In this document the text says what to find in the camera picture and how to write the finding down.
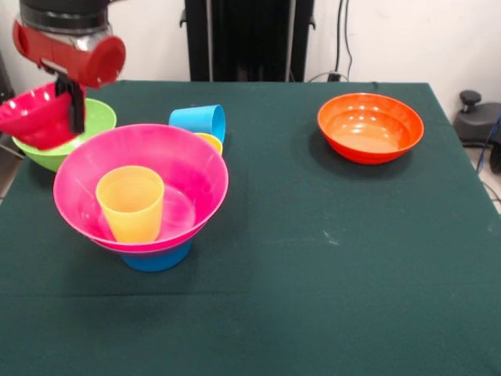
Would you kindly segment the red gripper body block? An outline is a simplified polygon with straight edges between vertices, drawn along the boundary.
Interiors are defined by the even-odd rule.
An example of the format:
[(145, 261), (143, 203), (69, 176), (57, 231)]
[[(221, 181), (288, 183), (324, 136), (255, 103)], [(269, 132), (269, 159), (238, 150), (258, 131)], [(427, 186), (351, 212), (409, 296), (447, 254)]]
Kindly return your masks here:
[(115, 82), (126, 57), (123, 41), (110, 29), (71, 36), (39, 31), (15, 20), (13, 42), (20, 55), (38, 67), (93, 89)]

